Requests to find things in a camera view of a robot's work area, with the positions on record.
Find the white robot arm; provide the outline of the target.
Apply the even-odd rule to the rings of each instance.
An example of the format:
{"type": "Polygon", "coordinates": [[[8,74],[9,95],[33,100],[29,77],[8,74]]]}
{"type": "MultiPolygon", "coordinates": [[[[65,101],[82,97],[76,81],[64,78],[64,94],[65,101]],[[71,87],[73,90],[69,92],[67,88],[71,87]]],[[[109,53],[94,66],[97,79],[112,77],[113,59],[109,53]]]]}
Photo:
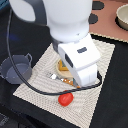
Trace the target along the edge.
{"type": "Polygon", "coordinates": [[[89,33],[92,0],[9,0],[20,19],[47,25],[53,48],[80,87],[95,83],[100,53],[89,33]]]}

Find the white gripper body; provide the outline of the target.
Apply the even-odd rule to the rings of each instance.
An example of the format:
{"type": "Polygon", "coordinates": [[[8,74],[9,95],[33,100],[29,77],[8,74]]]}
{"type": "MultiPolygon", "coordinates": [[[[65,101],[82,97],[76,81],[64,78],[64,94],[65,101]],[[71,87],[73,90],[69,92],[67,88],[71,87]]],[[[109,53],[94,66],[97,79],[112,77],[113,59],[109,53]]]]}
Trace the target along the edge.
{"type": "Polygon", "coordinates": [[[90,34],[78,42],[62,43],[53,40],[53,48],[80,87],[95,83],[100,53],[90,34]]]}

